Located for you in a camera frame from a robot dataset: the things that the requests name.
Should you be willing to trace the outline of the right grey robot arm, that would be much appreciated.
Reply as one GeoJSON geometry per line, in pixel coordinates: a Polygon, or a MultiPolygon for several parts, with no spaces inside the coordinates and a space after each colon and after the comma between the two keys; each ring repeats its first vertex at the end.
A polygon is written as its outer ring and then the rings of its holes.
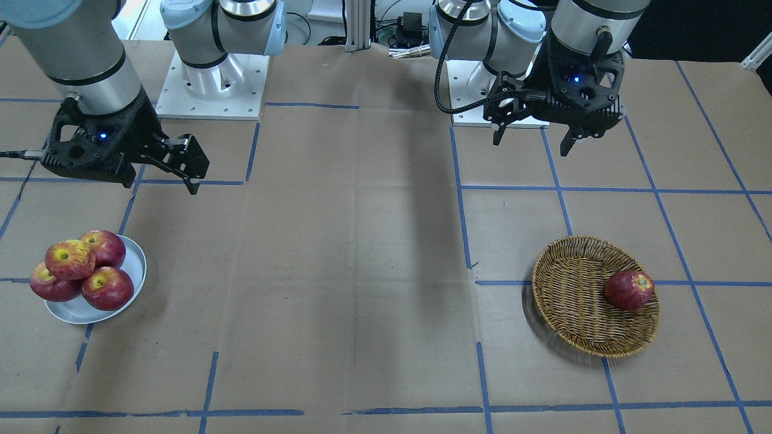
{"type": "Polygon", "coordinates": [[[195,195],[209,159],[191,134],[170,138],[114,30],[122,1],[3,1],[2,20],[60,89],[44,150],[3,151],[55,175],[130,187],[135,164],[182,179],[195,195]]]}

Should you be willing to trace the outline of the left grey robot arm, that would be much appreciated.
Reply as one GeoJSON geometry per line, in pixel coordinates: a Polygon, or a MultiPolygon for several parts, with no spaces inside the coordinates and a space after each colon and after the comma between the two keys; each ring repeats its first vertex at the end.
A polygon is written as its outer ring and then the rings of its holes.
{"type": "Polygon", "coordinates": [[[428,35],[438,61],[434,98],[439,110],[457,115],[482,107],[499,145],[505,129],[535,118],[568,127],[560,144],[603,137],[626,116],[619,91],[625,72],[623,47],[648,1],[437,1],[428,35]],[[445,60],[480,61],[493,77],[484,97],[459,108],[440,95],[445,60]]]}

